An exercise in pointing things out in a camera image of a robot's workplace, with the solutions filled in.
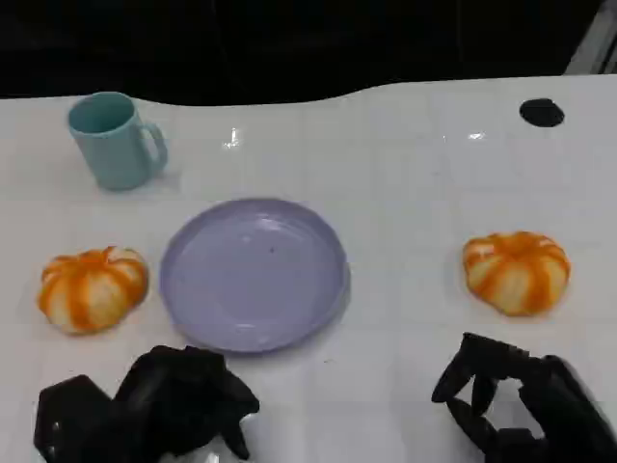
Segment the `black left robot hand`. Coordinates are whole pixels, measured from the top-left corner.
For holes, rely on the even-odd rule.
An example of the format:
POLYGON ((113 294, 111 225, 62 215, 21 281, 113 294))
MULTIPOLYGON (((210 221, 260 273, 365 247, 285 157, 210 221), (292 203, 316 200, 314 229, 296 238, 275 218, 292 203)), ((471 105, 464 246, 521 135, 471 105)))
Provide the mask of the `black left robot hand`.
POLYGON ((157 345, 131 366, 114 402, 133 425, 139 462, 183 456, 216 437, 237 458, 250 458, 240 423, 259 411, 259 400, 221 354, 157 345))

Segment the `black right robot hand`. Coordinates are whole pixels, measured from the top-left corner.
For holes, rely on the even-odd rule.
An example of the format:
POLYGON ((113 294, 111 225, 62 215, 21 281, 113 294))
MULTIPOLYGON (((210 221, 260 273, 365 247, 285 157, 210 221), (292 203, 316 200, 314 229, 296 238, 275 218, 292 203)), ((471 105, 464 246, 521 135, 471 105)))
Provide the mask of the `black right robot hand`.
POLYGON ((444 403, 486 462, 614 462, 616 433, 577 372, 564 359, 533 357, 474 333, 444 370, 431 400, 444 403), (495 428, 486 418, 498 383, 521 382, 519 397, 544 436, 495 428))

